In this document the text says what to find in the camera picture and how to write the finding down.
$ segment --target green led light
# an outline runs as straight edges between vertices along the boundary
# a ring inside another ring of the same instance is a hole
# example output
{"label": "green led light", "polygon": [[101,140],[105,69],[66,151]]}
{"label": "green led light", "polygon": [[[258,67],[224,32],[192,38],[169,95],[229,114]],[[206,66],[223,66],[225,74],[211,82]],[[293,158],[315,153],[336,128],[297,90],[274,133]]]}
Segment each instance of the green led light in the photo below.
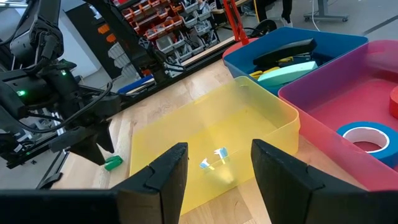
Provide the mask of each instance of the green led light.
{"label": "green led light", "polygon": [[17,91],[17,94],[18,94],[18,96],[24,96],[24,95],[26,95],[26,91],[20,90],[20,91]]}

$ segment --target small green object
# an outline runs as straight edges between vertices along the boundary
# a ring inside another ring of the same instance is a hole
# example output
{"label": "small green object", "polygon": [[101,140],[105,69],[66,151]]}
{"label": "small green object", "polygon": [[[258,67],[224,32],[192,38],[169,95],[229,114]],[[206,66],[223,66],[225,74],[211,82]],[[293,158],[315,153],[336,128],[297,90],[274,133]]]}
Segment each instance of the small green object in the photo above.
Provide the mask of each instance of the small green object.
{"label": "small green object", "polygon": [[122,162],[123,162],[122,157],[111,156],[105,160],[105,169],[107,171],[111,171],[111,170],[117,168],[118,166],[120,166],[120,164],[122,164]]}
{"label": "small green object", "polygon": [[24,96],[26,95],[26,91],[25,90],[19,90],[17,91],[18,96]]}

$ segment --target red tape roll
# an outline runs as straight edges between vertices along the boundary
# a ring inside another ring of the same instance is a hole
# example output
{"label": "red tape roll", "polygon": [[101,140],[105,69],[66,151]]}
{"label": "red tape roll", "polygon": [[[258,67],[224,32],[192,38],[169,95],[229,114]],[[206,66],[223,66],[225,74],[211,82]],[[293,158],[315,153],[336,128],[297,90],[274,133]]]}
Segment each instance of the red tape roll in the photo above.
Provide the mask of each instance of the red tape roll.
{"label": "red tape roll", "polygon": [[390,93],[390,114],[398,119],[398,86],[393,88]]}

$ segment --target white cable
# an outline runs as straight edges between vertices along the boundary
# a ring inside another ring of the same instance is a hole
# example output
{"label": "white cable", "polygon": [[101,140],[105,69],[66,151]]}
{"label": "white cable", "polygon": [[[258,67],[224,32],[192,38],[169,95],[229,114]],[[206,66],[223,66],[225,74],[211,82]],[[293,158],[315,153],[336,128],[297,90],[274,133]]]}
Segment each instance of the white cable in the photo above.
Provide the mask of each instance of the white cable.
{"label": "white cable", "polygon": [[313,6],[314,3],[313,2],[315,2],[315,0],[312,0],[312,23],[315,26],[315,28],[317,28],[317,30],[320,31],[319,28],[317,27],[317,25],[315,24],[315,20],[313,19],[313,15],[315,13],[315,9],[314,9],[314,6]]}

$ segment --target blue plastic bin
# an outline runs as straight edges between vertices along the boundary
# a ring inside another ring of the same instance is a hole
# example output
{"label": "blue plastic bin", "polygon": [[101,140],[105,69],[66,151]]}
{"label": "blue plastic bin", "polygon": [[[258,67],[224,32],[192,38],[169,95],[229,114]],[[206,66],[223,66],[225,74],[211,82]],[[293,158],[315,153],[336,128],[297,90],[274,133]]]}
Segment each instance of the blue plastic bin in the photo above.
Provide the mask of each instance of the blue plastic bin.
{"label": "blue plastic bin", "polygon": [[[332,34],[313,30],[283,27],[272,31],[238,50],[235,50],[224,58],[224,62],[234,78],[247,76],[252,80],[255,80],[249,74],[255,72],[253,60],[256,57],[275,50],[285,44],[309,38],[314,38],[317,42],[317,47],[313,53],[322,54],[332,59],[338,58],[368,42],[368,38],[361,36]],[[279,89],[284,85],[276,86],[274,88],[263,87],[277,95]]]}

